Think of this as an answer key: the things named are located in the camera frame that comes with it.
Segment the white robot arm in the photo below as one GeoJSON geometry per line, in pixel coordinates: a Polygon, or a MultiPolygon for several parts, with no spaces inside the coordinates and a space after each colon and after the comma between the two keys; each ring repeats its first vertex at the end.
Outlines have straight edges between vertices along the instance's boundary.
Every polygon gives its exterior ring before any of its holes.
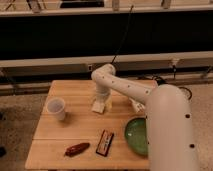
{"type": "Polygon", "coordinates": [[[96,83],[96,104],[110,90],[145,106],[150,171],[200,171],[189,101],[176,86],[149,86],[115,75],[115,67],[105,64],[91,74],[96,83]]]}

